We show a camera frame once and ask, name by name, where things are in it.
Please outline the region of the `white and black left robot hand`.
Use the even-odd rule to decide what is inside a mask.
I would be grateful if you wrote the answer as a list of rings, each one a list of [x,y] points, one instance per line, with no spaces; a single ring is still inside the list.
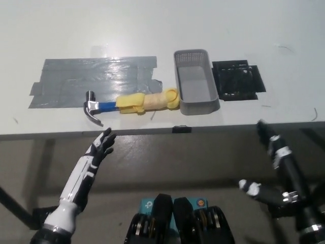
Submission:
[[[111,128],[103,131],[78,160],[61,193],[59,206],[45,220],[44,227],[72,235],[76,230],[76,217],[84,211],[88,194],[101,162],[113,151],[116,135]]]

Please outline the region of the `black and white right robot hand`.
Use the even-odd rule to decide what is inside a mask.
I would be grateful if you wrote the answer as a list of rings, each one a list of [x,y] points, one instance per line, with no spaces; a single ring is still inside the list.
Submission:
[[[281,189],[248,179],[240,180],[239,188],[253,200],[265,204],[272,217],[295,217],[296,230],[301,235],[323,231],[324,215],[312,199],[293,151],[284,138],[263,120],[259,120],[256,127],[261,144],[271,158]]]

